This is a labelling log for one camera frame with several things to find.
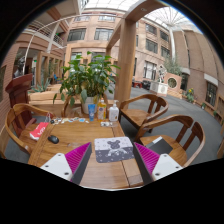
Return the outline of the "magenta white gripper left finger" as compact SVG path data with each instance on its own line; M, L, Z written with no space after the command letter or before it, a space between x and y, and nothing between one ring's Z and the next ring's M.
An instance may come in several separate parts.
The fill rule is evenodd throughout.
M86 143L66 154L55 154L41 169L79 185L91 153L92 144Z

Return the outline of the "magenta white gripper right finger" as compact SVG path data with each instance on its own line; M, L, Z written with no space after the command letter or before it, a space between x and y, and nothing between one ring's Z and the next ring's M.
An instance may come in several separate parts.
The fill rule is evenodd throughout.
M159 155L138 143L134 144L133 154L144 183L152 183L182 169L168 154Z

